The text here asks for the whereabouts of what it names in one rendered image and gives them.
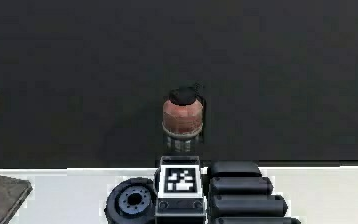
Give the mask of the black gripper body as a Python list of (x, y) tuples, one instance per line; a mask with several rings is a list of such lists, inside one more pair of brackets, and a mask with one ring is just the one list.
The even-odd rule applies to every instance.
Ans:
[(149, 178), (130, 178), (110, 192), (104, 208), (108, 224), (154, 224), (156, 194)]

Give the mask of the reddish bottle with black cap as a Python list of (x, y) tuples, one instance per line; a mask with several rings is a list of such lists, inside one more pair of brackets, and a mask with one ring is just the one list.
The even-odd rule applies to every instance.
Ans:
[(162, 130), (167, 147), (177, 153), (188, 153), (202, 141), (204, 103), (193, 86), (169, 91), (162, 106)]

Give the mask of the grey angular furniture piece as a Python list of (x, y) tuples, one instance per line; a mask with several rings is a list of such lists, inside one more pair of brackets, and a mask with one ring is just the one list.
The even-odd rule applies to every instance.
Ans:
[(0, 224), (9, 224), (32, 190), (28, 180), (0, 175)]

